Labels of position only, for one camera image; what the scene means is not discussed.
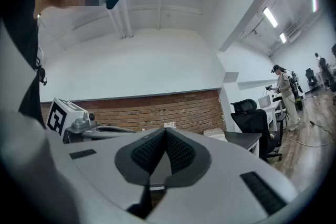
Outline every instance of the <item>person wearing black cap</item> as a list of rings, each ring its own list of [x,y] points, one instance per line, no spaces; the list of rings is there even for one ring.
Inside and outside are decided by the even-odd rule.
[[[279,77],[277,87],[271,88],[271,90],[275,90],[277,93],[281,92],[283,102],[285,103],[286,110],[289,114],[289,130],[294,131],[298,127],[298,123],[301,119],[298,117],[295,108],[295,98],[288,75],[286,74],[286,70],[278,65],[273,67],[273,72]]]

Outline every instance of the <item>beige pants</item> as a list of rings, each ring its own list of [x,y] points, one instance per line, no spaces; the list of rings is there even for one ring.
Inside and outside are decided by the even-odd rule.
[[[290,128],[295,127],[298,124],[298,113],[295,108],[295,98],[294,94],[291,94],[289,97],[282,97],[283,102],[285,103],[286,110],[289,114],[289,124]]]

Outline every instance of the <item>beige shirt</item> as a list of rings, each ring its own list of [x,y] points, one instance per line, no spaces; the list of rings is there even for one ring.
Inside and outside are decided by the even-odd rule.
[[[289,78],[286,73],[282,73],[278,77],[278,85],[280,86],[282,97],[289,97],[291,94],[293,94],[292,88],[290,87]],[[283,90],[283,88],[286,86],[289,86],[289,89]]]

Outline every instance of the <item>white pipe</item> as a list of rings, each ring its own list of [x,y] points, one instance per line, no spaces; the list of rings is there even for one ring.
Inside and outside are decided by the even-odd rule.
[[[118,5],[115,5],[113,9],[114,9],[114,14],[116,15],[117,23],[120,26],[120,31],[121,31],[122,38],[125,38],[126,34],[125,34],[125,31],[123,29],[123,25],[122,25],[122,22],[121,22]]]
[[[118,27],[117,27],[116,21],[114,20],[114,18],[113,18],[113,16],[112,16],[112,12],[111,12],[111,10],[108,9],[107,12],[108,12],[108,14],[110,15],[110,19],[111,19],[111,21],[112,21],[112,23],[113,23],[113,26],[114,26],[116,32],[117,32],[118,35],[119,35],[119,38],[122,39],[122,34],[120,33],[120,31],[119,31],[119,29],[118,29]]]
[[[160,29],[160,17],[161,17],[161,4],[162,4],[162,0],[159,0],[159,4],[157,6],[157,11],[158,11],[158,21],[157,21],[157,29]]]
[[[131,28],[130,17],[128,15],[127,3],[126,3],[126,0],[121,0],[121,1],[122,1],[122,8],[123,8],[123,13],[124,13],[124,17],[125,17],[125,22],[126,22],[127,35],[128,35],[128,37],[133,37],[133,31],[132,31],[132,28]]]

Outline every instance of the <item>linear light fixture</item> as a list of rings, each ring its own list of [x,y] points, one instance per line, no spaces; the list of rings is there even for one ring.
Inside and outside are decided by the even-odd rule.
[[[273,27],[277,27],[278,23],[275,20],[272,12],[268,9],[268,8],[264,8],[263,13],[266,15],[266,17],[269,19],[269,21],[271,22],[271,24],[273,25]]]
[[[317,11],[317,0],[311,0],[313,4],[313,12]]]
[[[281,33],[280,38],[281,38],[282,43],[286,43],[286,38],[283,33]]]

